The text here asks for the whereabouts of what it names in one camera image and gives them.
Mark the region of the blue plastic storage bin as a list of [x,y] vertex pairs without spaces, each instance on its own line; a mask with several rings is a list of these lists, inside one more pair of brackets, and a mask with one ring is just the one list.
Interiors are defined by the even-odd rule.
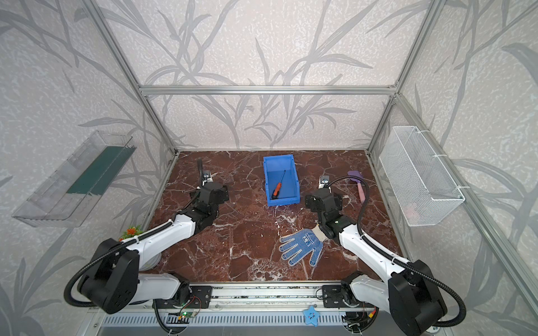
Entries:
[[269,207],[300,203],[300,186],[293,155],[264,157],[263,172]]

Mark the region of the orange black screwdriver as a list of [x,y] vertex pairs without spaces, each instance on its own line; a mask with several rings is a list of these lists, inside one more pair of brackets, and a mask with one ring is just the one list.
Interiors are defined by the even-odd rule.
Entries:
[[280,191],[282,189],[282,182],[283,182],[285,174],[286,174],[286,171],[284,170],[283,173],[282,173],[280,181],[277,183],[273,193],[271,194],[271,199],[272,200],[277,200],[277,198],[279,197]]

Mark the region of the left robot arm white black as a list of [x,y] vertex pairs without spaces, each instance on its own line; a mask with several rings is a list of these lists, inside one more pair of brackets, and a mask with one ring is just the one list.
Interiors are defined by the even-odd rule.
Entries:
[[220,205],[228,200],[227,186],[207,181],[173,219],[121,242],[103,241],[91,261],[68,281],[65,302],[115,314],[136,302],[175,298],[183,279],[173,274],[144,274],[142,269],[164,250],[210,227]]

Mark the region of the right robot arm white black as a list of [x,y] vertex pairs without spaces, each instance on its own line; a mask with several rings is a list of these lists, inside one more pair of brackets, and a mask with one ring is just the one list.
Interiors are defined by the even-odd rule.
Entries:
[[314,233],[331,239],[356,255],[377,275],[360,274],[346,279],[346,297],[351,305],[372,304],[389,312],[406,335],[421,335],[447,313],[447,307],[430,268],[392,253],[361,230],[356,221],[341,213],[341,195],[333,193],[326,176],[318,189],[305,197],[306,207],[318,216]]

